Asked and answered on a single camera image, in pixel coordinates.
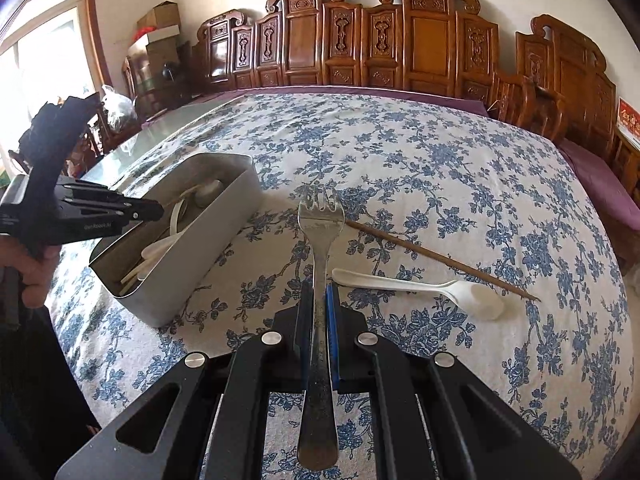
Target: window frame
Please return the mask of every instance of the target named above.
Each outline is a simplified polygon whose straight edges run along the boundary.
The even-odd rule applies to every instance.
[[[112,86],[111,77],[104,57],[104,50],[102,49],[102,41],[100,40],[100,31],[98,30],[95,0],[64,0],[50,9],[47,9],[45,12],[35,16],[10,36],[7,36],[2,40],[0,43],[0,56],[11,48],[15,49],[15,45],[20,38],[27,35],[32,30],[35,30],[37,27],[48,22],[55,16],[75,7],[78,8],[78,21],[81,28],[80,33],[82,37],[82,46],[84,47],[84,54],[87,60],[87,65],[89,66],[89,72],[91,74],[94,87],[96,91],[100,91],[102,85]]]

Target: metal container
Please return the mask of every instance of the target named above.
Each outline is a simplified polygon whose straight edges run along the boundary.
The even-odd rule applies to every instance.
[[[197,153],[163,177],[144,198],[163,205],[196,184],[220,180],[225,190],[196,218],[184,234],[136,287],[119,296],[120,280],[140,260],[142,249],[158,240],[169,227],[172,207],[158,222],[139,223],[119,238],[104,238],[93,250],[89,267],[107,290],[144,323],[169,323],[217,257],[244,227],[261,200],[260,181],[251,157],[232,153]]]

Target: glass tabletop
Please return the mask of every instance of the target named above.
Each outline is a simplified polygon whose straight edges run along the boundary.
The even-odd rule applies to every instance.
[[[220,100],[212,99],[205,103],[184,105],[167,112],[105,156],[82,177],[82,180],[112,186],[142,155],[173,135],[181,127],[216,106],[220,106],[220,104]]]

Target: window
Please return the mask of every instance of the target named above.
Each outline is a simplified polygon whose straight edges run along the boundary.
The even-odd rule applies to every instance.
[[[15,17],[0,43],[0,152],[17,150],[43,104],[86,97],[105,83],[96,54],[99,38],[92,34],[93,4],[29,0]]]

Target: black cloth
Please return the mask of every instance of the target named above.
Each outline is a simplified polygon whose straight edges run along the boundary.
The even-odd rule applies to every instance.
[[[46,307],[0,334],[0,477],[49,480],[99,428]]]

